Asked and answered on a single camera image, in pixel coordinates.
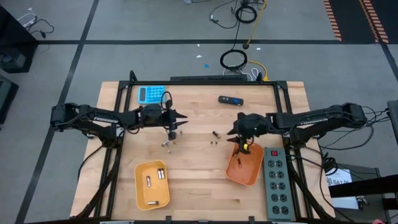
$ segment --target wooden table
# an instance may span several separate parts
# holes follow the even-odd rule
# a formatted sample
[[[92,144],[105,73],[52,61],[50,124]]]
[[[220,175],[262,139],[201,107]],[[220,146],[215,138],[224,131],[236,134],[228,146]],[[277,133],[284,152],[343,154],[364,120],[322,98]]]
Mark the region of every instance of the wooden table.
[[[307,96],[302,82],[288,82],[289,95],[294,113],[309,110]],[[118,82],[104,82],[98,99],[98,108],[113,110]],[[130,110],[137,108],[137,89],[132,89]],[[189,122],[177,131],[176,144],[162,147],[167,139],[163,128],[144,128],[138,135],[126,134],[114,199],[113,220],[164,220],[171,215],[173,220],[248,220],[254,216],[257,221],[267,220],[264,182],[262,171],[257,182],[251,186],[237,184],[225,174],[228,159],[234,144],[227,142],[226,133],[233,127],[238,112],[263,114],[277,112],[275,96],[271,86],[167,86],[173,96],[173,108],[188,116]],[[243,106],[218,103],[218,96],[237,96],[244,99]],[[221,134],[218,144],[212,131]],[[279,135],[266,134],[255,139],[263,147],[282,147]],[[88,141],[85,156],[101,145],[98,139]],[[316,140],[307,146],[318,149]],[[71,215],[79,213],[97,191],[104,162],[105,149],[87,161],[81,171]],[[320,155],[302,149],[302,156],[321,163]],[[142,211],[136,204],[134,168],[136,165],[160,159],[166,163],[170,203],[160,209]],[[320,205],[330,215],[333,209],[324,201],[320,188],[320,168],[303,162],[307,185]],[[331,201],[325,174],[322,188],[325,197]],[[305,217],[303,196],[297,187],[302,216]],[[108,193],[104,195],[101,214],[105,214]]]

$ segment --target black metal frame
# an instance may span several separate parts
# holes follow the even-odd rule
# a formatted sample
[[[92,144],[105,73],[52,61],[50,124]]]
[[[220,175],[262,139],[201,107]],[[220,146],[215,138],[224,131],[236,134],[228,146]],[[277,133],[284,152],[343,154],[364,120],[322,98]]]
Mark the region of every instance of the black metal frame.
[[[132,87],[134,85],[246,85],[246,86],[272,86],[274,88],[274,94],[275,94],[275,103],[277,107],[277,112],[283,112],[282,111],[282,103],[280,100],[280,94],[279,90],[281,89],[284,93],[284,100],[286,104],[286,109],[288,113],[292,113],[292,105],[290,103],[290,96],[289,96],[289,90],[287,87],[287,82],[286,81],[270,81],[270,82],[263,82],[261,79],[258,79],[256,82],[236,82],[236,81],[181,81],[181,82],[174,82],[174,81],[137,81],[136,76],[134,73],[131,71],[130,72],[130,80],[128,81],[119,81],[118,85],[118,94],[116,95],[116,102],[114,106],[114,110],[119,110],[120,109],[120,104],[121,104],[121,98],[122,94],[125,88],[127,88],[127,94],[126,94],[126,100],[124,102],[124,111],[128,111],[129,109],[129,104],[130,104],[130,99],[132,95]],[[121,144],[119,147],[116,148],[116,156],[115,158],[118,158],[120,160],[122,149],[123,149],[123,139],[124,136],[121,136]],[[108,169],[109,169],[109,163],[111,160],[111,151],[112,149],[107,149],[105,159],[104,159],[104,165],[103,165],[103,170],[101,174],[101,180],[100,180],[100,185],[104,183],[104,180],[106,179],[106,176],[108,174]],[[287,154],[290,154],[290,149],[285,147],[285,151]],[[294,149],[294,152],[296,155],[301,156],[300,150],[299,149]],[[301,160],[297,160],[297,169],[300,177],[302,178],[305,186],[307,186],[307,181],[305,180],[305,172],[304,172],[304,166],[303,162]],[[116,174],[114,178],[112,179],[111,186],[110,186],[110,191],[109,191],[109,197],[108,197],[108,206],[106,208],[106,214],[105,216],[100,216],[101,214],[101,206],[102,206],[102,198],[99,200],[99,202],[96,205],[95,212],[94,212],[94,217],[91,218],[71,218],[69,220],[57,220],[57,221],[51,221],[51,222],[39,222],[39,223],[99,223],[103,221],[110,221],[111,216],[112,216],[112,211],[113,211],[113,204],[114,204],[114,196],[116,193],[116,184],[117,184],[117,179],[118,175]],[[319,220],[319,219],[314,219],[313,218],[313,213],[312,213],[312,208],[311,205],[309,204],[308,200],[304,198],[305,200],[305,210],[307,213],[307,217],[302,217],[301,216],[301,211],[300,211],[300,206],[299,206],[299,200],[297,197],[297,189],[296,189],[296,184],[294,180],[290,179],[290,185],[291,185],[291,191],[292,191],[292,201],[293,201],[293,207],[294,207],[294,212],[295,212],[295,219],[296,222],[307,222],[307,223],[348,223],[348,222],[341,222],[341,221],[336,221],[336,220]],[[171,217],[167,216],[164,221],[160,220],[135,220],[134,223],[171,223]],[[197,221],[173,221],[173,223],[195,223]],[[254,217],[248,217],[248,221],[208,221],[207,223],[217,223],[217,224],[222,224],[222,223],[272,223],[272,222],[256,222],[254,220]]]
[[[128,110],[128,105],[130,103],[131,99],[131,89],[133,85],[264,85],[264,86],[272,86],[274,89],[274,94],[275,94],[275,103],[277,107],[277,112],[281,113],[282,111],[282,103],[280,100],[280,94],[279,94],[279,89],[282,89],[284,93],[284,98],[285,98],[285,104],[286,104],[286,109],[288,113],[292,113],[292,105],[290,102],[290,97],[289,97],[289,91],[287,88],[287,82],[286,81],[274,81],[274,82],[263,82],[262,80],[258,80],[257,82],[226,82],[226,81],[221,81],[221,82],[214,82],[212,81],[182,81],[182,82],[174,82],[174,81],[137,81],[137,78],[133,73],[130,73],[130,80],[129,81],[120,81],[119,86],[118,86],[118,94],[116,96],[116,103],[114,106],[115,110],[119,110],[120,107],[120,102],[121,102],[121,97],[123,93],[123,89],[125,86],[127,86],[127,94],[126,94],[126,100],[124,104],[124,110]],[[116,154],[121,155],[121,147],[116,149]],[[296,149],[295,150],[296,155],[301,156],[300,150]],[[106,157],[104,161],[104,166],[103,166],[103,171],[101,174],[101,182],[100,184],[103,183],[105,180],[106,174],[108,172],[109,168],[109,163],[111,159],[111,149],[107,149],[106,152]],[[300,174],[300,177],[303,179],[304,183],[307,183],[305,180],[305,173],[304,173],[304,166],[303,162],[301,160],[297,161],[297,169]],[[106,209],[106,216],[111,217],[112,216],[112,209],[113,209],[113,202],[114,202],[114,195],[116,193],[116,182],[117,182],[118,175],[115,176],[115,179],[112,181],[111,184],[111,189],[109,192],[109,198],[108,198],[108,207]],[[300,212],[300,206],[299,206],[299,200],[297,198],[297,189],[296,189],[296,184],[292,179],[290,179],[290,185],[292,188],[292,201],[293,201],[293,207],[294,207],[294,212],[296,219],[301,218],[301,212]],[[313,218],[312,214],[312,208],[308,202],[307,199],[305,200],[305,208],[306,208],[306,213],[308,218]],[[100,211],[101,211],[101,204],[102,200],[99,201],[99,203],[96,206],[95,210],[95,217],[100,216]]]

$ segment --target power outlet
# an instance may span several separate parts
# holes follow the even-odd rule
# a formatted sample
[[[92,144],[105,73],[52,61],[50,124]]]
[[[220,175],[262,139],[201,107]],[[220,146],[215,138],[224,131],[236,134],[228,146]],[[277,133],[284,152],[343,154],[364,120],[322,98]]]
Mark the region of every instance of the power outlet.
[[[286,154],[283,148],[265,148],[264,181],[269,221],[291,221],[294,217]]]

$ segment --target yellow tray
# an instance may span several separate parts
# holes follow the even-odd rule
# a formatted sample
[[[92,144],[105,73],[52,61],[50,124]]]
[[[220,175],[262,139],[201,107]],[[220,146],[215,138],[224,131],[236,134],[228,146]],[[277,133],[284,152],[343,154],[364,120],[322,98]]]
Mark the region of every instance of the yellow tray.
[[[159,179],[157,169],[164,170],[164,179]],[[138,164],[134,169],[136,178],[137,206],[141,210],[150,210],[166,206],[170,201],[169,184],[167,183],[166,164],[156,160]],[[147,176],[150,177],[150,187],[147,186]],[[158,205],[148,205],[148,202],[158,201]]]

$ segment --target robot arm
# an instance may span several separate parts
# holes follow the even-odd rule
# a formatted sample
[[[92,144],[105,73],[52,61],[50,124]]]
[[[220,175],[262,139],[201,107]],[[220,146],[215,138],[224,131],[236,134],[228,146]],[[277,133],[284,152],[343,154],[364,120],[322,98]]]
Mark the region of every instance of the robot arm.
[[[164,127],[169,133],[169,140],[175,139],[174,130],[188,121],[176,122],[177,118],[186,116],[171,109],[172,101],[166,102],[166,108],[157,104],[140,106],[127,111],[116,112],[66,103],[52,108],[50,124],[54,130],[62,132],[65,129],[77,129],[84,135],[98,136],[104,147],[114,147],[118,143],[119,135],[124,131],[133,131],[140,128]],[[93,121],[114,124],[101,126]]]
[[[329,108],[299,114],[268,113],[265,117],[259,114],[238,113],[238,120],[228,134],[237,134],[228,141],[239,144],[239,151],[248,154],[248,139],[263,134],[283,134],[288,145],[302,146],[311,137],[325,134],[337,128],[361,128],[366,125],[362,107],[354,103],[333,105]],[[307,128],[300,126],[312,124]]]

